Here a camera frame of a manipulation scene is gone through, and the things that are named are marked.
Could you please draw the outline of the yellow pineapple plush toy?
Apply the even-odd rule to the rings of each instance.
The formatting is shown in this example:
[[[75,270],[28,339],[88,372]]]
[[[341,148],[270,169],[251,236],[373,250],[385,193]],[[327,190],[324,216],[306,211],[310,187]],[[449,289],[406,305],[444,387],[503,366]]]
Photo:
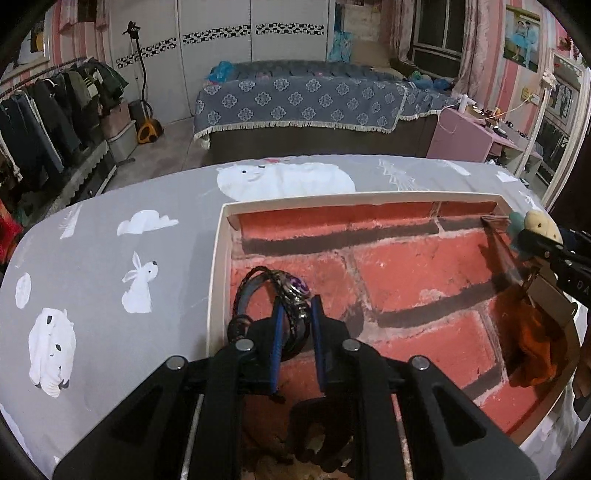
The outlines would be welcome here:
[[[519,212],[512,212],[509,215],[510,224],[507,233],[511,238],[511,246],[519,250],[518,235],[525,230],[539,234],[560,245],[564,244],[561,232],[555,221],[542,210],[533,209],[525,215]]]

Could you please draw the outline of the beige jewelry tray brick lining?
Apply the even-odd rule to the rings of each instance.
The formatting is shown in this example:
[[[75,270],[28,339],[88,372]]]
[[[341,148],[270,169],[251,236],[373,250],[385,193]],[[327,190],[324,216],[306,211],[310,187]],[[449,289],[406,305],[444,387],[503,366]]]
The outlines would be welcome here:
[[[231,305],[256,266],[301,278],[325,313],[356,339],[407,360],[429,357],[549,477],[584,430],[571,379],[586,312],[555,275],[519,257],[507,233],[511,206],[495,194],[349,194],[229,203],[215,234],[208,354],[226,341]],[[512,387],[490,316],[507,284],[561,328],[568,364],[541,387]]]

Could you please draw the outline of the rust orange scrunchie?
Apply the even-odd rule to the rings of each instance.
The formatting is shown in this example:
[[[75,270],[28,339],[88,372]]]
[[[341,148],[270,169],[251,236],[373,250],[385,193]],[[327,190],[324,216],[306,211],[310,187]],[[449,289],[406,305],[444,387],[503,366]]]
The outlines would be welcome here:
[[[512,387],[541,387],[556,381],[568,364],[564,329],[521,285],[507,284],[494,297],[490,316]]]

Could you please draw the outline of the grey cartoon bedsheet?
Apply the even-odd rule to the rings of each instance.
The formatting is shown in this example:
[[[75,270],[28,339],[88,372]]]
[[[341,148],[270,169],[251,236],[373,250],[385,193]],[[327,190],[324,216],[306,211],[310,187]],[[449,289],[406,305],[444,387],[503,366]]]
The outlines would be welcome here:
[[[267,158],[136,183],[66,208],[20,241],[1,285],[1,413],[25,469],[49,478],[162,361],[210,354],[221,208],[349,194],[495,194],[540,209],[505,170],[382,155]]]

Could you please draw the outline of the pink side table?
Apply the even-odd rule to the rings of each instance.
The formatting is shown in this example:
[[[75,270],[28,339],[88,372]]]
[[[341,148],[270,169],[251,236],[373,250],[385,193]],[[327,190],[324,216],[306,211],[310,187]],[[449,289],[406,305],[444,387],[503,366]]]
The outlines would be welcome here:
[[[502,153],[515,158],[524,150],[485,128],[474,117],[445,109],[438,117],[427,158],[484,163],[489,157],[500,157]]]

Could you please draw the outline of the couple photo poster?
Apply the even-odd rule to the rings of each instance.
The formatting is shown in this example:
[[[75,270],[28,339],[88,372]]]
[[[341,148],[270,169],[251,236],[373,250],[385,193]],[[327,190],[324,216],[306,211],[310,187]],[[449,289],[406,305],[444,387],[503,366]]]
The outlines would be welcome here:
[[[537,73],[539,70],[540,16],[506,6],[504,58]]]

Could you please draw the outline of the pink curtain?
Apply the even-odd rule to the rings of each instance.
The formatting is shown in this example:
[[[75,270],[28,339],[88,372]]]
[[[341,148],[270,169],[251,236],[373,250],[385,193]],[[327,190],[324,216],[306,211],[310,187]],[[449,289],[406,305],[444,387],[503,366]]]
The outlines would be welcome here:
[[[466,1],[463,50],[454,91],[482,103],[498,54],[503,1]]]

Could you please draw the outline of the clothes rack with garments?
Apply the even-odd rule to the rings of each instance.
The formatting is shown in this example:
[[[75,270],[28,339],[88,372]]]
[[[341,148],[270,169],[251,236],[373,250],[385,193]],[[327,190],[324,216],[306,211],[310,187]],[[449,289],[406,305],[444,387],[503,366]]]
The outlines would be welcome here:
[[[1,96],[1,263],[44,218],[104,191],[117,162],[101,119],[126,80],[94,58],[47,69]]]

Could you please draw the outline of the storage boxes by rack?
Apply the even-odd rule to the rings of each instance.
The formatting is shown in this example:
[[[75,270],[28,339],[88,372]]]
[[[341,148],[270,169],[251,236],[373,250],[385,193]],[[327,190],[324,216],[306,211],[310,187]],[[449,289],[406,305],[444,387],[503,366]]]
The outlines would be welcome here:
[[[122,100],[101,119],[101,129],[117,163],[127,160],[137,147],[135,121],[128,103]]]

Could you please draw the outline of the blue patterned bed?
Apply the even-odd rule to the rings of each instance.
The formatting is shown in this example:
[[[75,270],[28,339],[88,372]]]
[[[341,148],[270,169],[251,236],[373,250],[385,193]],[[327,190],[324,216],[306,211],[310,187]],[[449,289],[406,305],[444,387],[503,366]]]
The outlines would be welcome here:
[[[197,93],[193,138],[219,161],[311,154],[423,157],[457,99],[369,66],[322,61],[233,65]]]

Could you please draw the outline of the white wardrobe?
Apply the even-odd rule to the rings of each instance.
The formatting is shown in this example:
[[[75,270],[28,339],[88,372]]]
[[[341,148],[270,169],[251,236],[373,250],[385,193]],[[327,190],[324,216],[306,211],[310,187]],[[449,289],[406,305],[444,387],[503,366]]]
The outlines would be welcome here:
[[[163,124],[190,118],[205,78],[221,61],[325,60],[334,37],[332,1],[110,1],[110,53],[139,99],[141,70],[123,32],[139,27],[146,98]]]

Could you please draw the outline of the standing mirror white frame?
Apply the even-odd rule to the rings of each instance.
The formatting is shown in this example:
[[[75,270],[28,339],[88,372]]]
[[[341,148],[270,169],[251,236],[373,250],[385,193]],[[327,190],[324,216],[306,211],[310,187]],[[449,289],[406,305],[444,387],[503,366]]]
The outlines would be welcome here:
[[[590,126],[590,69],[554,50],[544,75],[554,81],[543,91],[531,156],[521,179],[549,209],[566,186]]]

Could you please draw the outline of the window with dark frame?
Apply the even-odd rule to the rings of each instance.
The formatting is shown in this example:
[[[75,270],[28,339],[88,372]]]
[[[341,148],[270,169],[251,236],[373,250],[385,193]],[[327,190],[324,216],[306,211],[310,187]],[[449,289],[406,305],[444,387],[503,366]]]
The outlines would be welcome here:
[[[467,2],[417,0],[410,48],[412,63],[423,73],[456,78],[466,33]]]

